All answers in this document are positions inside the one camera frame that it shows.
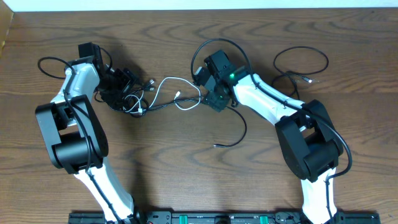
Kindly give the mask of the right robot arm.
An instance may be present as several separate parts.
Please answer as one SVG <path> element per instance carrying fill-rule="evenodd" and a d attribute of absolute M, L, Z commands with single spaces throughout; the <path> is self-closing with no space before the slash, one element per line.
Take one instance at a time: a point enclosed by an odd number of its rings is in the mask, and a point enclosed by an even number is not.
<path fill-rule="evenodd" d="M 302 211 L 311 223 L 333 223 L 337 213 L 333 176 L 343 146 L 322 103 L 304 103 L 274 89 L 250 66 L 238 68 L 224 51 L 192 70 L 194 84 L 208 93 L 205 102 L 221 111 L 229 102 L 247 106 L 275 127 L 284 161 L 300 180 Z"/>

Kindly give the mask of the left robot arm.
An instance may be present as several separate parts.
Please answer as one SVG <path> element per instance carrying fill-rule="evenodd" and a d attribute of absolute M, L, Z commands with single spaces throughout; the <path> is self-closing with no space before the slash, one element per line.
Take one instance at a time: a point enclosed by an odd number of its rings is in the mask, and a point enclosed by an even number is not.
<path fill-rule="evenodd" d="M 91 105 L 98 93 L 108 106 L 122 108 L 137 77 L 105 65 L 103 51 L 92 42 L 80 44 L 79 58 L 65 63 L 59 93 L 38 106 L 35 116 L 52 164 L 86 185 L 103 209 L 105 223 L 146 223 L 109 164 L 106 134 Z"/>

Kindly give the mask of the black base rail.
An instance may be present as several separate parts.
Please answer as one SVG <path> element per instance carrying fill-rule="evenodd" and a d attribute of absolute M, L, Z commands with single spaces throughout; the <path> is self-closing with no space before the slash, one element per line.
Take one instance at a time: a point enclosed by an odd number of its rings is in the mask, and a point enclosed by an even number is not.
<path fill-rule="evenodd" d="M 377 213 L 337 212 L 335 223 L 380 224 Z M 168 211 L 149 212 L 143 222 L 146 224 L 305 224 L 310 220 L 302 212 L 284 211 L 276 213 L 177 213 Z"/>

